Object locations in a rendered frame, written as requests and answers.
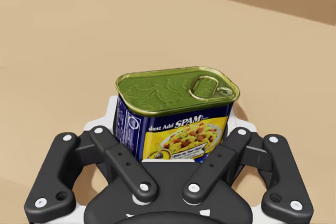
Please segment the green and blue rectangular can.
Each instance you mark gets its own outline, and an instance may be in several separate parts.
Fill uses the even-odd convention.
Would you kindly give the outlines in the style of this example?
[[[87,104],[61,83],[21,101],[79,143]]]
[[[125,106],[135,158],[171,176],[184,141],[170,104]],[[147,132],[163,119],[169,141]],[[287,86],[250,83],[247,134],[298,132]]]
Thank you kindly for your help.
[[[186,67],[121,75],[113,133],[139,161],[201,163],[222,142],[240,90],[220,71]]]

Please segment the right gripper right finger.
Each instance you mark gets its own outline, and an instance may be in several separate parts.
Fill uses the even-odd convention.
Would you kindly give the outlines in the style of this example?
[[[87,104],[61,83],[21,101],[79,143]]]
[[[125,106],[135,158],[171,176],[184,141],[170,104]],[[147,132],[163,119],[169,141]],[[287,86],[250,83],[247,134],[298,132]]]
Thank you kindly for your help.
[[[232,184],[244,167],[254,167],[266,192],[250,207]],[[310,221],[314,208],[288,141],[278,134],[260,137],[256,127],[231,111],[222,144],[208,155],[183,186],[183,200],[208,204],[208,220]]]

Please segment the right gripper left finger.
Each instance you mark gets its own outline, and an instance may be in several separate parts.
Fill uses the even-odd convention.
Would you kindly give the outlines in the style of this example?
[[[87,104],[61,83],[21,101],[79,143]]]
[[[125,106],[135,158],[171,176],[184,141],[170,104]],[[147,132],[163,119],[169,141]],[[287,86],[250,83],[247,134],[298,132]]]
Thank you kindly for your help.
[[[54,138],[24,204],[29,221],[121,221],[131,216],[131,204],[157,198],[155,180],[114,136],[117,104],[117,97],[110,97],[105,115],[87,123],[81,135],[65,132]],[[82,206],[72,189],[92,164],[108,185]]]

